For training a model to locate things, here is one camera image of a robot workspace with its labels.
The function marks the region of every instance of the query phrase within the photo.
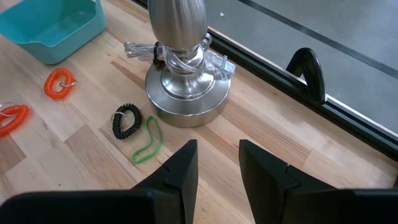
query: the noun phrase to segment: teal plastic bin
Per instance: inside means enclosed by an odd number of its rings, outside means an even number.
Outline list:
[[[100,0],[25,0],[0,14],[0,34],[46,65],[105,30]]]

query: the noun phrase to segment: green rubber band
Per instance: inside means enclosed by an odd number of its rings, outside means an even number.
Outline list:
[[[136,156],[137,156],[140,152],[145,151],[145,150],[146,150],[147,148],[149,148],[149,147],[152,145],[152,143],[154,142],[154,137],[152,136],[152,133],[151,133],[151,131],[150,131],[149,128],[148,128],[148,123],[149,123],[150,120],[154,120],[154,122],[155,122],[155,127],[156,127],[156,130],[157,130],[157,134],[158,134],[158,136],[159,136],[159,142],[157,143],[157,146],[156,146],[155,150],[154,150],[151,154],[148,154],[148,155],[146,155],[146,156],[144,156],[144,157],[142,157],[142,158],[140,158],[140,159],[136,159]],[[147,161],[148,159],[154,157],[154,156],[157,154],[157,152],[159,151],[160,147],[162,146],[162,136],[160,135],[160,129],[159,129],[159,126],[157,125],[156,119],[155,119],[153,116],[149,116],[149,117],[145,120],[145,129],[147,130],[148,135],[149,135],[149,142],[148,142],[148,144],[147,144],[146,146],[144,146],[144,147],[138,149],[137,151],[135,151],[135,152],[132,154],[132,156],[131,156],[131,160],[132,160],[134,163],[137,163],[137,164],[138,164],[138,163],[141,163],[141,162],[145,162],[145,161]]]

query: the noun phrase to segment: wood grain surface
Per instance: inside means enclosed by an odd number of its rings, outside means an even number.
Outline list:
[[[0,11],[16,2],[0,0]],[[240,139],[335,187],[392,187],[398,174],[394,161],[240,67],[218,118],[189,129],[157,118],[160,152],[132,164],[131,154],[148,141],[146,132],[141,128],[117,140],[109,119],[124,103],[134,103],[144,117],[154,115],[144,91],[150,62],[127,59],[123,42],[154,43],[155,37],[138,5],[102,4],[106,30],[58,65],[45,66],[0,37],[0,102],[26,104],[32,111],[18,130],[0,138],[0,203],[35,190],[129,189],[189,139],[198,140],[195,223],[254,223],[239,170]],[[67,99],[53,101],[43,85],[61,67],[78,84]]]

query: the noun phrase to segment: round metal base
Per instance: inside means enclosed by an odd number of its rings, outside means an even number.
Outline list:
[[[162,85],[162,77],[167,77],[169,73],[164,63],[152,64],[145,79],[148,97],[160,119],[172,126],[189,128],[206,124],[222,112],[231,87],[230,79],[216,75],[212,86],[204,94],[181,99],[170,96]]]

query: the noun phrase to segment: black coiled keychain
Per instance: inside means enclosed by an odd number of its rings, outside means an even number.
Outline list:
[[[121,132],[122,114],[130,110],[134,114],[134,124],[127,130]],[[134,134],[142,123],[142,116],[139,109],[132,103],[125,104],[116,111],[113,119],[113,134],[117,139],[125,139]]]

